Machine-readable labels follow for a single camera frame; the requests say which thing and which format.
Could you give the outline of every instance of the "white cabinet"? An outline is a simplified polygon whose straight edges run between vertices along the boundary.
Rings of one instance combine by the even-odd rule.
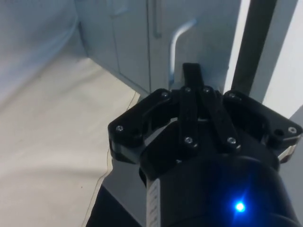
[[[150,93],[144,0],[76,0],[89,57],[142,95]]]
[[[150,91],[147,13],[144,0],[114,0],[113,25],[120,73]]]
[[[76,1],[89,57],[143,96],[169,88],[172,75],[180,82],[185,62],[201,64],[206,84],[230,89],[249,5],[250,0]],[[184,32],[191,21],[194,26]]]
[[[75,3],[89,57],[105,68],[119,72],[112,20],[108,16],[106,1],[77,0]]]
[[[175,81],[181,81],[182,64],[198,62],[205,83],[229,89],[240,49],[249,0],[148,0],[150,22],[151,89],[168,88],[170,45],[175,49]],[[178,31],[196,20],[179,39]]]

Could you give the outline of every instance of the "black plastic part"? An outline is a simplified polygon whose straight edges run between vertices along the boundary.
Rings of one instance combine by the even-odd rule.
[[[198,143],[203,144],[203,147],[196,155],[197,157],[207,158],[225,153],[218,145],[216,131],[211,122],[199,122],[198,134]],[[260,144],[241,129],[237,130],[237,134],[242,141],[242,150],[240,153],[234,153],[233,157],[246,156],[258,160],[276,171],[279,170],[278,158],[266,146]],[[153,140],[142,153],[140,167],[150,181],[154,181],[170,169],[188,160],[188,156],[178,144],[178,135],[179,125],[177,122],[172,122],[163,130],[162,136]]]
[[[192,90],[198,90],[204,87],[201,67],[197,63],[184,63],[183,77],[185,86],[190,87]]]
[[[240,92],[225,93],[223,103],[237,127],[263,140],[268,147],[288,148],[301,138],[301,126]]]
[[[198,149],[198,112],[195,91],[190,87],[180,90],[179,143],[189,156]]]
[[[201,156],[159,179],[162,227],[300,226],[277,171],[256,159]]]
[[[224,152],[239,151],[241,147],[240,140],[229,115],[223,107],[221,94],[216,93],[212,87],[204,87],[203,90],[199,90],[199,95],[202,104],[209,112],[214,128],[217,131],[219,142],[225,148]]]

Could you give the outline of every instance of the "metal handle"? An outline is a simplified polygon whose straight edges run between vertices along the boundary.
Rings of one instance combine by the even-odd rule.
[[[175,82],[176,46],[179,37],[197,24],[197,19],[190,20],[181,25],[173,33],[169,45],[169,89]]]
[[[114,8],[114,4],[113,4],[113,0],[106,0],[107,2],[107,9],[109,11],[109,14],[111,16],[111,18],[116,18],[119,17],[121,15],[123,15],[124,13],[129,11],[128,8],[128,0],[125,0],[126,4],[124,6],[122,6],[120,9],[115,10]]]
[[[152,10],[153,10],[153,35],[156,39],[162,37],[161,27],[162,27],[162,8],[161,8],[161,0],[153,0],[152,2]]]

